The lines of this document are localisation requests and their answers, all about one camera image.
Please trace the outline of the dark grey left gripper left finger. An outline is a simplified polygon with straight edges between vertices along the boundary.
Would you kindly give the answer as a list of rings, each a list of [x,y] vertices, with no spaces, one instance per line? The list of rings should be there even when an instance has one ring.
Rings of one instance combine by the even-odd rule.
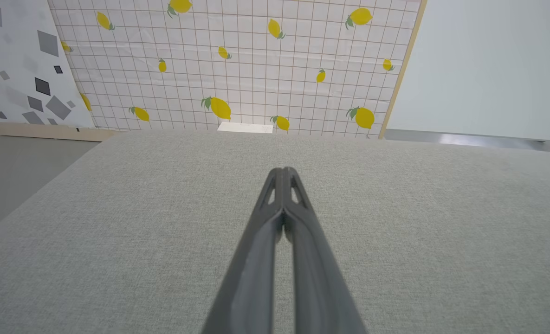
[[[283,170],[272,169],[203,325],[204,334],[271,334]]]

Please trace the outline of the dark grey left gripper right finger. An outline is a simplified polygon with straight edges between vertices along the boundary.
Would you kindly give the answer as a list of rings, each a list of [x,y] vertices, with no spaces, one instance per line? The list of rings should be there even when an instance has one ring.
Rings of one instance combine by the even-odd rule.
[[[283,169],[283,227],[292,244],[295,332],[367,332],[296,169]]]

